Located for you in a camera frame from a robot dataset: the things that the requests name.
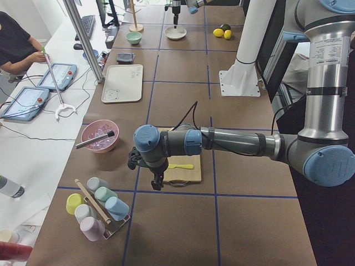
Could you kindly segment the cream round plate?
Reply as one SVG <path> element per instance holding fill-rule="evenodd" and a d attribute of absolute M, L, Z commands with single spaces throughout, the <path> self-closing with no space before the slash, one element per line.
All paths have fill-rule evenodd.
<path fill-rule="evenodd" d="M 187 30 L 182 26 L 171 26 L 164 30 L 164 35 L 170 40 L 180 40 L 183 39 L 187 34 Z"/>

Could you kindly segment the cream bear tray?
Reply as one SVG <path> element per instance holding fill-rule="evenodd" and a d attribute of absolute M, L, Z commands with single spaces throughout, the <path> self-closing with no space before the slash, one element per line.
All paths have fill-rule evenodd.
<path fill-rule="evenodd" d="M 141 100 L 143 66 L 112 65 L 107 68 L 101 100 L 105 104 L 130 103 Z"/>

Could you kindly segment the bamboo cutting board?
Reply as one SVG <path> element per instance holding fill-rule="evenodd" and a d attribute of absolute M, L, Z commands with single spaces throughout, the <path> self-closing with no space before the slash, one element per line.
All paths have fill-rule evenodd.
<path fill-rule="evenodd" d="M 200 155 L 193 156 L 171 156 L 168 157 L 169 164 L 192 164 L 194 169 L 182 168 L 167 169 L 164 172 L 164 184 L 172 186 L 184 186 L 190 183 L 200 183 L 202 181 L 201 158 Z"/>

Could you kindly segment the wooden mug tree stand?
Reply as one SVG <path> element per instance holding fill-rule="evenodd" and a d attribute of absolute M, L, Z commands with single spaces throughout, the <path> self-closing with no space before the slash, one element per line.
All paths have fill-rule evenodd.
<path fill-rule="evenodd" d="M 126 10 L 126 13 L 131 14 L 133 18 L 133 24 L 129 26 L 129 30 L 131 32 L 142 32 L 144 30 L 144 27 L 142 24 L 139 24 L 137 21 L 134 1 L 129 1 L 129 7 Z"/>

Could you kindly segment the yellow lemon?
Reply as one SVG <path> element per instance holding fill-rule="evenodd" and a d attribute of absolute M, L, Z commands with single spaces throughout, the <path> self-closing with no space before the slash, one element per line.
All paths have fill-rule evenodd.
<path fill-rule="evenodd" d="M 216 28 L 213 30 L 213 35 L 215 37 L 221 38 L 224 36 L 224 31 L 221 28 Z"/>
<path fill-rule="evenodd" d="M 232 31 L 227 29 L 224 31 L 224 39 L 230 39 L 232 37 Z"/>

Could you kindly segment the light blue cup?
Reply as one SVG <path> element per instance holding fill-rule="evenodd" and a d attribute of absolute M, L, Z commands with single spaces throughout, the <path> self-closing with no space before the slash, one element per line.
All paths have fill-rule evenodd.
<path fill-rule="evenodd" d="M 110 197 L 105 202 L 105 208 L 116 221 L 123 220 L 129 213 L 129 206 L 117 197 Z"/>

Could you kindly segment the grey blue cup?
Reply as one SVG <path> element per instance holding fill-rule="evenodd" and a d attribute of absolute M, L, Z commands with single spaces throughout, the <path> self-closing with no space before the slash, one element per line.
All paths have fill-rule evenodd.
<path fill-rule="evenodd" d="M 87 180 L 87 188 L 90 191 L 95 192 L 100 187 L 109 188 L 109 184 L 107 183 L 107 181 L 98 177 L 91 177 L 89 180 Z"/>

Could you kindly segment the folded grey purple cloth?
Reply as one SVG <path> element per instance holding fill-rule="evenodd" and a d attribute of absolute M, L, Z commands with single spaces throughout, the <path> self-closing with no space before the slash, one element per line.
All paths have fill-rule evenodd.
<path fill-rule="evenodd" d="M 118 53 L 116 57 L 116 61 L 118 63 L 132 63 L 136 57 L 135 53 Z"/>

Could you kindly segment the pink cup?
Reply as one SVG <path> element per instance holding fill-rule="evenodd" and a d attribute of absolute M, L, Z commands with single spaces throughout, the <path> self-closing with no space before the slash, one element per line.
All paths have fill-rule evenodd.
<path fill-rule="evenodd" d="M 80 223 L 80 230 L 88 240 L 94 242 L 103 238 L 105 226 L 94 217 L 86 217 Z"/>

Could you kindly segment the yellow cup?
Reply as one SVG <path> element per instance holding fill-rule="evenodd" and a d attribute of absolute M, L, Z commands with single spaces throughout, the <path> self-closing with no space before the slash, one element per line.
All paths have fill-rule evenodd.
<path fill-rule="evenodd" d="M 69 195 L 65 206 L 67 213 L 74 215 L 76 208 L 83 204 L 83 202 L 84 200 L 82 195 L 78 193 L 72 193 L 71 195 Z"/>

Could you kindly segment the reacher grabber stick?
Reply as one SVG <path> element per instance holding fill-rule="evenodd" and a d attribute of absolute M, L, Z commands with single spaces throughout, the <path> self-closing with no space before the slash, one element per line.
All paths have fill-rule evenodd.
<path fill-rule="evenodd" d="M 48 70 L 49 70 L 50 75 L 52 77 L 52 81 L 53 81 L 53 84 L 55 86 L 55 89 L 56 89 L 56 92 L 57 92 L 57 95 L 58 95 L 58 98 L 59 98 L 59 102 L 60 102 L 60 104 L 59 104 L 59 106 L 56 109 L 55 114 L 54 114 L 55 115 L 55 119 L 58 122 L 59 121 L 59 114 L 62 111 L 71 110 L 72 112 L 74 112 L 76 114 L 77 110 L 76 110 L 76 108 L 73 105 L 66 104 L 63 101 L 62 96 L 60 94 L 59 86 L 58 86 L 57 81 L 55 79 L 55 75 L 54 75 L 50 60 L 49 60 L 49 56 L 48 56 L 47 52 L 45 51 L 45 47 L 42 47 L 42 53 L 43 53 L 43 55 L 45 57 L 45 60 L 46 60 L 47 66 L 48 66 Z"/>

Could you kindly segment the teach pendant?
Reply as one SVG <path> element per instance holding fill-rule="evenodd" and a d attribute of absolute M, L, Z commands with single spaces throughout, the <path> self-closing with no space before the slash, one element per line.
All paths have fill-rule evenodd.
<path fill-rule="evenodd" d="M 74 80 L 78 70 L 77 65 L 68 63 L 52 63 L 51 67 L 59 90 L 64 91 Z M 55 91 L 55 85 L 49 69 L 42 76 L 41 80 L 37 84 L 37 87 Z"/>
<path fill-rule="evenodd" d="M 49 94 L 46 88 L 23 87 L 5 108 L 1 119 L 31 121 L 45 105 Z"/>

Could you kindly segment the teach pendant near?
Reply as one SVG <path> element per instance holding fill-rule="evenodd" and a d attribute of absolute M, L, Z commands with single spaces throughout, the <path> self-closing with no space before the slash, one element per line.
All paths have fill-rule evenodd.
<path fill-rule="evenodd" d="M 46 88 L 23 87 L 5 108 L 1 119 L 31 121 L 45 105 L 49 94 Z"/>

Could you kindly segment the red cylinder can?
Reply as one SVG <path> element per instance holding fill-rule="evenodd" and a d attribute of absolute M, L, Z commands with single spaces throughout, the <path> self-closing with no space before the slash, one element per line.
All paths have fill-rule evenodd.
<path fill-rule="evenodd" d="M 33 247 L 16 243 L 1 242 L 1 260 L 25 262 Z"/>

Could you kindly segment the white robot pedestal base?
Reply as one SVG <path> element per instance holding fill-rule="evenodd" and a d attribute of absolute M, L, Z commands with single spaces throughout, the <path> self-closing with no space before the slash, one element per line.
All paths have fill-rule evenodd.
<path fill-rule="evenodd" d="M 222 96 L 259 97 L 255 67 L 276 0 L 251 0 L 234 64 L 219 71 Z"/>

